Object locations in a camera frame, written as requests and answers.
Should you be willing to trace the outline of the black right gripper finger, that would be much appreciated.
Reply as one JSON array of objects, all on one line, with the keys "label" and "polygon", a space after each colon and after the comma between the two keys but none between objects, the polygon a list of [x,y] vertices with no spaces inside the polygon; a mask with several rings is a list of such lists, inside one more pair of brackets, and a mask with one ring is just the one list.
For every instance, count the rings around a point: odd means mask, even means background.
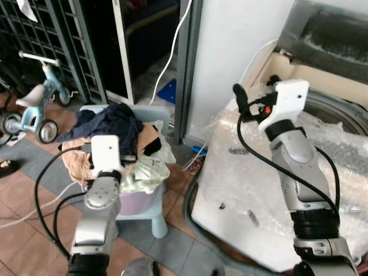
[{"label": "black right gripper finger", "polygon": [[250,106],[249,100],[247,99],[247,92],[239,83],[232,85],[232,92],[236,96],[237,110],[239,113],[249,113]]}]

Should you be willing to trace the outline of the white top-load washing machine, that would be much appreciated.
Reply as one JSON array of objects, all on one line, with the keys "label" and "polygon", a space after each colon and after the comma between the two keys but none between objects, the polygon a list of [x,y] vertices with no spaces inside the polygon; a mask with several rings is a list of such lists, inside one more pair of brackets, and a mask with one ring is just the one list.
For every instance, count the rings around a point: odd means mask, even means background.
[{"label": "white top-load washing machine", "polygon": [[237,139],[237,105],[232,85],[241,84],[250,99],[265,95],[272,76],[309,82],[305,110],[296,121],[308,140],[325,152],[319,166],[329,189],[335,181],[328,161],[336,165],[341,186],[340,234],[355,262],[368,255],[368,136],[364,84],[315,68],[297,65],[276,51],[274,40],[237,53],[226,53],[226,66],[199,70],[213,78],[198,87],[195,97],[215,102],[208,111],[191,109],[187,141],[206,144],[208,155],[200,173],[193,220],[204,232],[237,249],[258,265],[284,273],[300,262],[294,252],[295,234],[278,172],[247,152]]}]

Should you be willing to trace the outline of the pale green white garment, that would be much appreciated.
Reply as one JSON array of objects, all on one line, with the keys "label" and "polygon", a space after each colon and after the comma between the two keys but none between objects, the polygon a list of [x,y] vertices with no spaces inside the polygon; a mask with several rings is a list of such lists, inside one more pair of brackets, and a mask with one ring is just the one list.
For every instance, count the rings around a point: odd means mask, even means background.
[{"label": "pale green white garment", "polygon": [[168,164],[176,163],[171,145],[160,136],[161,150],[151,156],[143,156],[136,163],[125,166],[120,188],[123,193],[143,191],[152,194],[169,176]]}]

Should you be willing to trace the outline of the small black garment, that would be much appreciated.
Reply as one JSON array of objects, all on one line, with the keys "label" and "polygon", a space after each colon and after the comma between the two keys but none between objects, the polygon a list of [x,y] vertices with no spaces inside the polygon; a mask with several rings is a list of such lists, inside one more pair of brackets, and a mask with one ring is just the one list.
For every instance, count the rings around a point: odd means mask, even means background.
[{"label": "small black garment", "polygon": [[155,154],[156,152],[160,151],[161,147],[162,147],[161,139],[160,137],[157,137],[157,139],[145,145],[143,155],[151,156],[152,154]]}]

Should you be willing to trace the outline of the navy blue garment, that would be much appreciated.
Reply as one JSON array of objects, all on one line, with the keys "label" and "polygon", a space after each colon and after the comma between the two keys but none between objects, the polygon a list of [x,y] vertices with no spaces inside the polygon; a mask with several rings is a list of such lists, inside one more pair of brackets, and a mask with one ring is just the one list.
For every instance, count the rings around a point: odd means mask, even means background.
[{"label": "navy blue garment", "polygon": [[81,137],[118,136],[122,156],[137,154],[139,134],[144,129],[144,124],[125,103],[111,103],[98,113],[80,110],[75,117],[74,126],[60,135],[58,142]]}]

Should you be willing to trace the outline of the purple plastic basin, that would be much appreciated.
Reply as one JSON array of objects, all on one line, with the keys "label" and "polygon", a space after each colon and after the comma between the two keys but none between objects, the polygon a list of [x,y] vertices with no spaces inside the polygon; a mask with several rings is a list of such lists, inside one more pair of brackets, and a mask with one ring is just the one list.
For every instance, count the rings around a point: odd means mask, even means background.
[{"label": "purple plastic basin", "polygon": [[119,195],[121,209],[118,217],[144,216],[147,218],[163,213],[163,194],[165,191],[164,186],[158,186],[153,193],[143,191],[121,193]]}]

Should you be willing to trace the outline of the beige garment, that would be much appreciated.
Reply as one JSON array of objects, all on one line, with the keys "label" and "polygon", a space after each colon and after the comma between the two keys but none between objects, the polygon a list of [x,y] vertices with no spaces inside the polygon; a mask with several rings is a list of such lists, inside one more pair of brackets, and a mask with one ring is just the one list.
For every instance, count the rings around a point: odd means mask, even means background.
[{"label": "beige garment", "polygon": [[[139,159],[142,158],[145,145],[160,137],[158,128],[153,123],[144,122],[144,129],[137,136],[137,154]],[[61,150],[81,147],[89,143],[90,137],[79,137],[78,139],[67,140],[61,143]],[[68,173],[72,181],[81,182],[89,181],[93,178],[90,173],[90,154],[81,150],[68,151],[61,155],[64,166],[68,169]]]}]

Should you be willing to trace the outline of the clear bubble wrap sheet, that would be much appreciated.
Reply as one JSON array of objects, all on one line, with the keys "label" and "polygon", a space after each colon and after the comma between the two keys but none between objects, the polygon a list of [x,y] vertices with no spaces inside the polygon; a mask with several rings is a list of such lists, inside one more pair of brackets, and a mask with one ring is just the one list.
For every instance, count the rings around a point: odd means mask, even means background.
[{"label": "clear bubble wrap sheet", "polygon": [[[231,99],[213,124],[210,152],[199,178],[193,218],[232,247],[273,270],[299,258],[294,252],[293,223],[279,184],[278,171],[263,163],[237,139],[236,100]],[[342,122],[329,124],[301,113],[311,143],[336,164],[340,180],[340,234],[353,257],[368,252],[367,137],[345,132]]]}]

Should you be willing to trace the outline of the pale blue plastic stool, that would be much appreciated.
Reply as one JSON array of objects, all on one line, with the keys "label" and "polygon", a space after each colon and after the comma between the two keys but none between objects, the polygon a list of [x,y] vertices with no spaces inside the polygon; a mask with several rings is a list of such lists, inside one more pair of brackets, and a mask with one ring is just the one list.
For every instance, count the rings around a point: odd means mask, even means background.
[{"label": "pale blue plastic stool", "polygon": [[[132,105],[132,112],[140,121],[153,122],[158,128],[159,135],[165,136],[169,130],[169,119],[170,113],[164,107],[155,106],[144,106],[144,105]],[[168,232],[168,226],[166,226],[165,218],[163,213],[157,216],[149,216],[144,218],[144,216],[128,216],[128,217],[116,217],[117,220],[149,220],[151,224],[151,232],[154,237],[161,239]]]}]

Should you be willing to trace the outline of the small blue box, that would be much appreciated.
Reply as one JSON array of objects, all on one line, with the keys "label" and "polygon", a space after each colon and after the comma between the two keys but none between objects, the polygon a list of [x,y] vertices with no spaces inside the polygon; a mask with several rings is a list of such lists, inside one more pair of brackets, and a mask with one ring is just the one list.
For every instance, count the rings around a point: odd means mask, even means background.
[{"label": "small blue box", "polygon": [[156,97],[163,100],[164,102],[174,104],[176,102],[177,93],[177,80],[171,79],[167,82],[162,89],[158,90]]}]

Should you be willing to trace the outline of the steel washer drum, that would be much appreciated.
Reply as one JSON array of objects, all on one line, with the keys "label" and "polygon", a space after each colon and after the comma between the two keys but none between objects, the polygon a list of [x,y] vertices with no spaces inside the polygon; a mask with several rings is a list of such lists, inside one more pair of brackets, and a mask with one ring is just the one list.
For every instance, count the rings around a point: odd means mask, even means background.
[{"label": "steel washer drum", "polygon": [[306,99],[305,113],[329,124],[342,122],[345,132],[368,137],[367,110],[357,103],[336,95],[323,94],[310,89]]}]

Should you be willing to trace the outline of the grey transparent washer lid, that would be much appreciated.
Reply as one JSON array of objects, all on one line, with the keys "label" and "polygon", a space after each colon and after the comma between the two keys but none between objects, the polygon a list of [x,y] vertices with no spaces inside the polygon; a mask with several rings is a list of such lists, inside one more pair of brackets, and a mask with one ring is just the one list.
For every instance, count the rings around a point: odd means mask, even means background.
[{"label": "grey transparent washer lid", "polygon": [[278,47],[298,63],[368,82],[368,0],[296,0]]}]

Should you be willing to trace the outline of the grey robot foot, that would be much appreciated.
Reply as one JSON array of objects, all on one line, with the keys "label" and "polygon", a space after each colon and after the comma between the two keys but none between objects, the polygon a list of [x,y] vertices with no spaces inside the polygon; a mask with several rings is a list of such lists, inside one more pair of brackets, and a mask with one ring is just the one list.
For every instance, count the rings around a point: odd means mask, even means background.
[{"label": "grey robot foot", "polygon": [[159,263],[149,258],[134,259],[120,276],[160,276]]}]

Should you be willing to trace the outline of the light blue child tricycle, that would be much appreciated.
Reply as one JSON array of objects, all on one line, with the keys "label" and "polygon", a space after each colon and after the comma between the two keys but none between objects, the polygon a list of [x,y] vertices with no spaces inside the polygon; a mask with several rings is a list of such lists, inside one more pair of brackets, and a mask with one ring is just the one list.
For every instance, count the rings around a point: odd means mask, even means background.
[{"label": "light blue child tricycle", "polygon": [[74,92],[67,90],[53,73],[52,66],[60,67],[60,60],[27,52],[18,54],[22,58],[38,60],[44,71],[45,81],[36,85],[25,97],[16,100],[16,105],[25,107],[24,112],[5,114],[0,121],[0,128],[9,136],[16,136],[23,131],[34,132],[37,141],[52,144],[58,138],[60,127],[52,119],[45,118],[44,108],[55,99],[58,99],[63,107],[68,106]]}]

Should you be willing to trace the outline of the dark sandal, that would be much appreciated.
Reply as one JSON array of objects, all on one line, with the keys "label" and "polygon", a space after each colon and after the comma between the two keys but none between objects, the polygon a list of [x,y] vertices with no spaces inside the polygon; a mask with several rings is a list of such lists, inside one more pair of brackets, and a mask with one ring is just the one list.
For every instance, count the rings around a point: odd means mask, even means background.
[{"label": "dark sandal", "polygon": [[4,160],[0,162],[0,177],[9,176],[18,171],[20,164],[16,160]]}]

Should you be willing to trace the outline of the white paper scrap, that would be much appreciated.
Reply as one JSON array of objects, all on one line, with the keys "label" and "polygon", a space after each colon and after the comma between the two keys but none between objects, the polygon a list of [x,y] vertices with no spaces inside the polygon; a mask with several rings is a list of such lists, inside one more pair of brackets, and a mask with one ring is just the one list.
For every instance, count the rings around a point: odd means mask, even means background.
[{"label": "white paper scrap", "polygon": [[31,0],[16,0],[16,3],[19,10],[26,18],[35,23],[39,23],[39,19],[37,19],[33,11]]}]

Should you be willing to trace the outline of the grey door post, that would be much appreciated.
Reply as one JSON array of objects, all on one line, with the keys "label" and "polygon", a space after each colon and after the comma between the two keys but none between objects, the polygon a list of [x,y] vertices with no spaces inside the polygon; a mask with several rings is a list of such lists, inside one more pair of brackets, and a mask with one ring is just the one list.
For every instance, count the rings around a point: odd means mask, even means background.
[{"label": "grey door post", "polygon": [[177,39],[177,90],[172,137],[174,144],[182,144],[189,123],[203,3],[204,0],[181,0],[181,4],[186,5],[186,16],[182,17]]}]

